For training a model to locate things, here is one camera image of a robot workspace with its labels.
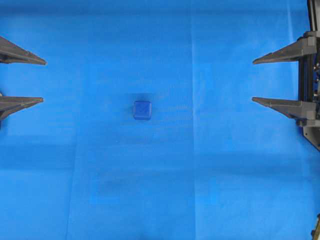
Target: blue tablecloth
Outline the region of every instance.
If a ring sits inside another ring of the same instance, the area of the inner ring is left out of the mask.
[[[295,100],[296,63],[252,65],[309,29],[301,0],[14,0],[0,66],[44,97],[0,131],[0,240],[305,240],[320,154],[251,97]],[[135,101],[152,103],[135,120]]]

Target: blue fabric surface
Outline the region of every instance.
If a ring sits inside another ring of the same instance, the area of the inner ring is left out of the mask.
[[[320,159],[294,121],[296,63],[252,65],[309,29],[305,1],[14,0],[1,65],[45,102],[0,131],[0,240],[309,239]],[[152,102],[152,118],[133,103]]]

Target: blue cube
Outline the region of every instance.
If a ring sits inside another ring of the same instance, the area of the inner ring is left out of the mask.
[[[136,120],[151,119],[152,104],[149,101],[135,101],[133,106],[133,117]]]

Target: blue cloth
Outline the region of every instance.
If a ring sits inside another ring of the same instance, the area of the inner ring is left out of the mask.
[[[45,102],[0,131],[0,239],[309,239],[320,159],[251,97],[297,99],[296,63],[252,65],[309,29],[305,1],[14,0],[1,65]],[[152,103],[137,121],[133,102]]]

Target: blue block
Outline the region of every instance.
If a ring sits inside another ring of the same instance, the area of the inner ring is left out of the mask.
[[[136,120],[151,119],[152,104],[149,101],[135,101],[133,107],[133,117]]]

